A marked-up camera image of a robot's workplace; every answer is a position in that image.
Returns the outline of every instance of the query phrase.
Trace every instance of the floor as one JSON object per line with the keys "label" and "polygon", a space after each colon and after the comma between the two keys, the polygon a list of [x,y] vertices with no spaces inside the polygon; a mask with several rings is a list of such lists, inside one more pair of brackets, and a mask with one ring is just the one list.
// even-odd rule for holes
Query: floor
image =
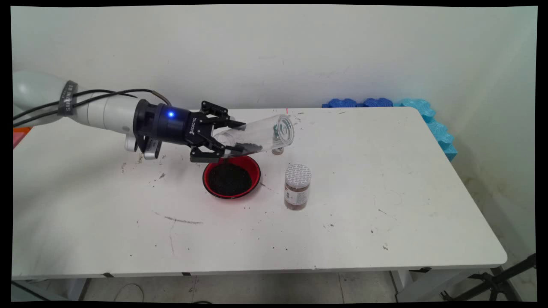
{"label": "floor", "polygon": [[[414,279],[420,273],[413,273]],[[32,282],[64,295],[63,280]],[[458,295],[478,284],[464,280],[447,292]],[[389,272],[287,273],[228,276],[93,278],[84,290],[87,301],[232,304],[391,303],[395,290]],[[484,292],[473,300],[488,300]],[[499,295],[498,300],[506,300]],[[442,301],[439,295],[430,301]]]}

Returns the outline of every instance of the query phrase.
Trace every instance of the blue foam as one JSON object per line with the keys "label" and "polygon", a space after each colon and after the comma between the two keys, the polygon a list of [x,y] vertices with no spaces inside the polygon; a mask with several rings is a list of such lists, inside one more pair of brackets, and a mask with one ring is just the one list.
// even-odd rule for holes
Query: blue foam
{"label": "blue foam", "polygon": [[430,108],[430,103],[424,99],[403,99],[398,102],[398,106],[413,107],[417,109],[426,123],[434,121],[434,116],[436,115],[436,112]]}
{"label": "blue foam", "polygon": [[447,133],[447,126],[436,120],[433,120],[431,123],[427,123],[426,125],[428,125],[428,128],[430,128],[430,131],[443,150],[446,150],[453,143],[455,138],[453,135]]}
{"label": "blue foam", "polygon": [[368,98],[363,102],[365,107],[392,107],[392,101],[385,98],[372,99]]}
{"label": "blue foam", "polygon": [[341,108],[341,107],[357,107],[358,103],[351,99],[332,99],[327,104],[322,104],[322,108]]}
{"label": "blue foam", "polygon": [[449,161],[452,161],[453,158],[455,158],[456,154],[458,153],[452,144],[450,144],[447,147],[447,149],[443,150],[443,152],[446,154],[447,159],[449,159]]}

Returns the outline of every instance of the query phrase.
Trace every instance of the clear plastic bottle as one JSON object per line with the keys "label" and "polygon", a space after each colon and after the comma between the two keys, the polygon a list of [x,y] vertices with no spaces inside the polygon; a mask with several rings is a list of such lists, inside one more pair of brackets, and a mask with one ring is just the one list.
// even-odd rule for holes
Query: clear plastic bottle
{"label": "clear plastic bottle", "polygon": [[225,146],[242,147],[243,152],[226,150],[224,158],[284,148],[293,143],[295,131],[286,115],[276,115],[213,136]]}

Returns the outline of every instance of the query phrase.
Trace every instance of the bottle cap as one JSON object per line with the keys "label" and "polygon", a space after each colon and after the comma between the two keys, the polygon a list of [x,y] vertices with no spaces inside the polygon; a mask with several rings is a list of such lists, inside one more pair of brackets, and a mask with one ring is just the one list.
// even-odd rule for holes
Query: bottle cap
{"label": "bottle cap", "polygon": [[291,165],[286,169],[286,183],[293,188],[305,188],[310,184],[311,179],[310,169],[303,164]]}

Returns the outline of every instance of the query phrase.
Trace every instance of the robotiq logo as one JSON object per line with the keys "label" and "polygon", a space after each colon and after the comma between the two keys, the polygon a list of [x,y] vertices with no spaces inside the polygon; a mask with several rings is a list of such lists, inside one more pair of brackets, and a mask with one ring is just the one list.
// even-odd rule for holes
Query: robotiq logo
{"label": "robotiq logo", "polygon": [[192,119],[192,124],[190,124],[190,132],[189,134],[194,135],[194,126],[196,125],[196,118]]}

